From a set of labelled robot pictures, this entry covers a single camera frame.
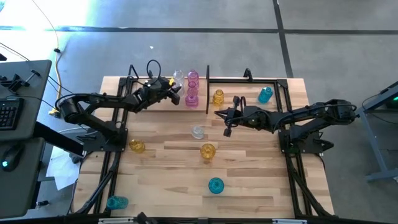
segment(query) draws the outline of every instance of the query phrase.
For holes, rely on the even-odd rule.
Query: white paper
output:
[[[54,177],[57,190],[67,187],[79,177],[80,163],[74,164],[69,153],[53,147],[46,177]]]

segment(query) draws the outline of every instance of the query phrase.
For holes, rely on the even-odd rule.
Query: yellow cable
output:
[[[32,2],[36,5],[36,7],[39,9],[40,12],[42,12],[43,16],[46,18],[46,20],[49,22],[49,24],[52,27],[52,30],[54,30],[55,36],[57,37],[57,49],[59,49],[59,39],[58,39],[58,34],[57,31],[55,30],[54,26],[52,25],[50,19],[44,14],[43,10],[41,10],[41,8],[36,4],[36,2],[34,0],[32,0]],[[59,99],[61,97],[61,76],[59,74],[58,71],[58,52],[55,53],[55,74],[57,74],[57,80],[58,80],[58,92],[57,92],[57,99]],[[54,113],[56,113],[57,110],[56,109],[52,109],[51,111],[49,111],[49,114],[53,115]]]

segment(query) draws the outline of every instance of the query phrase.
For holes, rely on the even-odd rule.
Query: keyboard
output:
[[[0,131],[15,130],[21,114],[24,99],[0,99]]]

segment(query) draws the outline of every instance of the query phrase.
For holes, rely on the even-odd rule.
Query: yellow glass cup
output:
[[[212,144],[204,144],[200,149],[200,154],[204,159],[212,159],[216,154],[216,148]]]
[[[136,153],[143,153],[145,151],[145,144],[140,140],[131,140],[129,146],[130,149]]]
[[[222,90],[216,90],[213,95],[213,104],[221,106],[224,103],[224,92]]]

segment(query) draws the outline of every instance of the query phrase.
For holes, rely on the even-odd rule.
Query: black desk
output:
[[[19,165],[12,172],[0,169],[0,217],[20,217],[33,207],[32,199],[37,198],[35,190],[39,174],[40,158],[44,148],[44,139],[23,140],[25,150]],[[0,143],[0,155],[14,142]]]
[[[34,208],[40,187],[37,177],[45,142],[78,155],[83,152],[83,146],[78,142],[36,122],[51,64],[50,60],[0,63],[0,75],[8,80],[12,80],[14,74],[26,80],[32,74],[32,69],[41,76],[33,77],[29,81],[30,86],[23,86],[17,91],[25,100],[16,130],[0,131],[0,157],[16,141],[25,144],[18,167],[12,172],[0,170],[0,218],[20,217],[29,208]],[[12,93],[6,87],[0,86],[0,98],[10,95]]]
[[[41,77],[33,77],[29,81],[30,86],[20,87],[17,92],[21,96],[34,96],[36,98],[42,99],[51,69],[50,60],[0,63],[0,75],[7,77],[8,80],[12,80],[14,74],[17,74],[23,80],[26,80],[32,74],[32,69],[39,72]],[[10,95],[12,95],[12,93],[8,91],[7,88],[0,86],[0,98],[5,98]],[[33,135],[41,101],[35,98],[21,98],[25,99],[25,103],[21,117],[18,121],[17,129],[11,131],[1,131],[0,142],[17,139],[28,139]]]

